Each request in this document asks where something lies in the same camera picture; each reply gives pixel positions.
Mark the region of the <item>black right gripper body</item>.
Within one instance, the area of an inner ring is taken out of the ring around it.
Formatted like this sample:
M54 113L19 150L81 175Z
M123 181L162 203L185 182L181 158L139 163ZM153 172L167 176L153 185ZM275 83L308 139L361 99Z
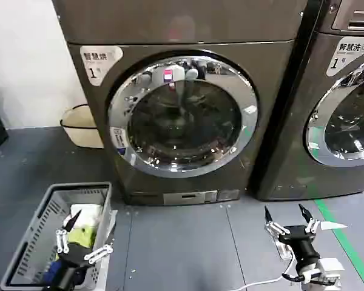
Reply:
M306 226L287 226L290 234L279 235L278 240L291 247L296 259L296 269L302 269L314 264L319 259L319 253L315 251L312 242L313 233L306 233Z

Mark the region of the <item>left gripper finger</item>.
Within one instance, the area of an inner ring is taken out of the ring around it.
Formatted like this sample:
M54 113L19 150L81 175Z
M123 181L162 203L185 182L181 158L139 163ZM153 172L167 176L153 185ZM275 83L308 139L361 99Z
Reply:
M113 252L113 244L115 240L114 232L115 232L115 226L111 228L105 244L102 247L85 255L84 260L87 261L88 263L97 263L103 257L110 255Z
M69 253L69 243L67 235L73 229L80 214L81 210L79 210L76 215L71 217L61 228L56 230L57 253Z

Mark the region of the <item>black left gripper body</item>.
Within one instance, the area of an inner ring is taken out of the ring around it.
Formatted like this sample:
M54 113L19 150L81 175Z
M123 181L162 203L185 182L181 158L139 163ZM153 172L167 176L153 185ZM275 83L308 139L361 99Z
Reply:
M69 252L59 255L60 266L51 280L50 290L74 290L82 284L87 270L92 267L84 258L89 253L89 248L77 242L69 243Z

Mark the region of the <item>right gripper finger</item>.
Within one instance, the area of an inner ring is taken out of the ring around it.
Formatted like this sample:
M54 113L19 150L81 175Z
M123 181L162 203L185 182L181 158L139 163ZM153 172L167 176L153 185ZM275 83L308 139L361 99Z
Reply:
M268 208L265 206L265 229L269 232L272 236L279 236L279 235L289 235L291 232L289 229L281 226L279 223L275 222L272 219L271 213L269 212Z
M307 222L307 226L305 228L305 233L316 233L318 226L320 224L320 221L317 219L314 219L311 212L306 209L302 204L299 204L300 211L302 213L302 216Z

